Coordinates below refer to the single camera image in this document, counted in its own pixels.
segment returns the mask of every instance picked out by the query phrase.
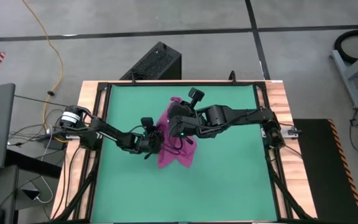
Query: magenta fabric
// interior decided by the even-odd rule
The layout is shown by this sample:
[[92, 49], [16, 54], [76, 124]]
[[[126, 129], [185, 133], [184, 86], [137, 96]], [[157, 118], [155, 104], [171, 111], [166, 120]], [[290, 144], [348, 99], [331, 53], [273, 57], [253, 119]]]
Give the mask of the magenta fabric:
[[[174, 101], [181, 102], [182, 99], [179, 97], [171, 97], [171, 103]], [[182, 139], [183, 147], [180, 150], [172, 149], [168, 138], [171, 139], [172, 144], [175, 147], [180, 147], [180, 138], [169, 136], [169, 125], [168, 125], [168, 109], [171, 103], [167, 106], [167, 109], [162, 113], [160, 119], [157, 121], [157, 128], [163, 132], [164, 143], [158, 154], [158, 168], [162, 169], [170, 164], [175, 159], [183, 166], [189, 168], [193, 162], [194, 152], [197, 148], [197, 142], [192, 137], [188, 138], [193, 141], [193, 144], [189, 144], [186, 140]]]

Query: green mat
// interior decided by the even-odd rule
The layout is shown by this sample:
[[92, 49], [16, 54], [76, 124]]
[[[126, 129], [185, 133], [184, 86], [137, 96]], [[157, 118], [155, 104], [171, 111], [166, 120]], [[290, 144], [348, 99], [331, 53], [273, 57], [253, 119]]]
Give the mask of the green mat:
[[[252, 86], [194, 86], [197, 108], [256, 108]], [[189, 100], [191, 86], [113, 86], [108, 123], [128, 131], [144, 116], [157, 122], [171, 96]], [[193, 165], [157, 168], [157, 155], [121, 151], [105, 140], [92, 223], [277, 220], [259, 125], [233, 126], [197, 139]]]

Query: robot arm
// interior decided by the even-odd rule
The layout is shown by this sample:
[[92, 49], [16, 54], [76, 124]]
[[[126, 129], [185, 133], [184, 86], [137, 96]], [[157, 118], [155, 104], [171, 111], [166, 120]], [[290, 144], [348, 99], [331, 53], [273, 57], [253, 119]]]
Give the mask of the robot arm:
[[[254, 110], [233, 110], [228, 106], [213, 105], [199, 110], [194, 107], [204, 97], [204, 93], [195, 88], [189, 92], [191, 103], [174, 102], [168, 109], [169, 135], [178, 138], [197, 136], [199, 138], [215, 138], [233, 125], [261, 124], [269, 146], [283, 146], [284, 140], [275, 113], [268, 108]], [[84, 122], [89, 116], [91, 122]], [[123, 151], [131, 154], [158, 154], [164, 142], [163, 133], [154, 126], [152, 118], [142, 118], [144, 134], [124, 133], [101, 118], [80, 106], [69, 106], [63, 113], [60, 126], [63, 130], [80, 137], [80, 145], [90, 150], [101, 147], [101, 136], [116, 142]]]
[[[89, 116], [91, 122], [86, 126], [84, 120]], [[163, 142], [163, 135], [157, 129], [153, 128], [152, 118], [142, 118], [142, 126], [145, 128], [145, 134], [133, 132], [124, 133], [101, 118], [93, 116], [91, 112], [80, 106], [69, 106], [60, 121], [62, 129], [72, 131], [73, 134], [80, 137], [80, 145], [90, 150], [97, 150], [101, 146], [101, 136], [116, 142], [117, 146], [123, 151], [131, 154], [140, 154], [142, 152], [158, 153], [160, 145]]]
[[233, 125], [261, 124], [269, 146], [283, 146], [284, 140], [275, 113], [269, 108], [253, 110], [234, 110], [228, 106], [213, 105], [194, 110], [197, 101], [204, 93], [192, 88], [189, 96], [191, 103], [174, 102], [168, 109], [170, 136], [186, 138], [215, 138]]

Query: wooden board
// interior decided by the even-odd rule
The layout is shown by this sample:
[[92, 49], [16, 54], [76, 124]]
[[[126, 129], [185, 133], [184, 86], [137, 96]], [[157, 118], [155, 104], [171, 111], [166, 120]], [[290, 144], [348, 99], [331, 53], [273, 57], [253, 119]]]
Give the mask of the wooden board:
[[[94, 107], [95, 104], [95, 98], [96, 98], [96, 92], [99, 82], [109, 82], [109, 83], [130, 83], [131, 81], [128, 80], [113, 80], [113, 81], [84, 81], [81, 87], [80, 97], [78, 99], [78, 105], [83, 106], [85, 108], [88, 108], [91, 110]], [[138, 81], [139, 83], [158, 83], [161, 82], [161, 80], [142, 80]], [[170, 83], [189, 83], [193, 82], [195, 85], [200, 82], [210, 82], [210, 83], [216, 83], [216, 82], [231, 82], [229, 80], [164, 80], [164, 82], [170, 82]], [[261, 82], [260, 80], [239, 80], [238, 82]], [[266, 88], [267, 88], [267, 94], [268, 94], [268, 100], [270, 103], [271, 109], [276, 113], [277, 119], [280, 123], [285, 124], [293, 124], [292, 116], [290, 107], [288, 105], [287, 96], [285, 94], [284, 84], [282, 81], [265, 81]], [[103, 102], [101, 101], [99, 104], [99, 110], [98, 110], [98, 116], [101, 116], [101, 113], [103, 112]], [[286, 145], [290, 146], [294, 150], [298, 151], [300, 153], [300, 148], [297, 140], [286, 140]], [[56, 217], [61, 214], [61, 212], [64, 210], [65, 202], [66, 202], [66, 193], [67, 193], [67, 184], [70, 181], [70, 189], [68, 192], [68, 202], [71, 201], [73, 196], [76, 194], [78, 190], [78, 183], [80, 181], [80, 175], [83, 167], [83, 161], [85, 156], [85, 150], [80, 149], [72, 163], [71, 168], [71, 178], [68, 180], [68, 170], [70, 162], [73, 158], [74, 152], [78, 148], [78, 141], [70, 141], [68, 143], [67, 147], [67, 155], [65, 159], [65, 168], [66, 168], [66, 181], [65, 185], [63, 184], [63, 170], [62, 174], [60, 176], [58, 189], [56, 192], [55, 201], [53, 204], [52, 209], [52, 215], [55, 214], [55, 212], [58, 209], [59, 203], [61, 201], [62, 195], [63, 195], [63, 186], [65, 186], [65, 193], [63, 195], [62, 205], [58, 209], [58, 212], [56, 214]], [[300, 158], [299, 155], [295, 154], [294, 152], [291, 152], [291, 150], [287, 148], [282, 148], [280, 151], [280, 155], [282, 158], [283, 163], [283, 170], [285, 179], [287, 182], [287, 188], [295, 198], [295, 200], [300, 204], [300, 206], [305, 210], [305, 212], [312, 217], [316, 217], [316, 210], [314, 209], [314, 203], [313, 199], [311, 197], [310, 187], [308, 183], [308, 179], [306, 176], [305, 167], [303, 165], [303, 161]], [[94, 154], [91, 155], [89, 168], [92, 166], [93, 159], [92, 157]], [[279, 201], [279, 207], [280, 207], [280, 213], [283, 218], [287, 217], [285, 213], [285, 206], [283, 202], [283, 197], [280, 191], [277, 189], [278, 192], [278, 201]], [[83, 199], [81, 201], [81, 210], [80, 210], [80, 218], [85, 217], [85, 210], [86, 210], [86, 204], [88, 201], [88, 190], [85, 192]]]

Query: black box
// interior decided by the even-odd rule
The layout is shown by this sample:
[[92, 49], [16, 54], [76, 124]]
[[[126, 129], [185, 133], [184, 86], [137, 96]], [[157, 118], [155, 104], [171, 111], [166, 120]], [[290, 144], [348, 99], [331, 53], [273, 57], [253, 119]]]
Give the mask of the black box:
[[120, 80], [181, 80], [181, 53], [158, 42]]

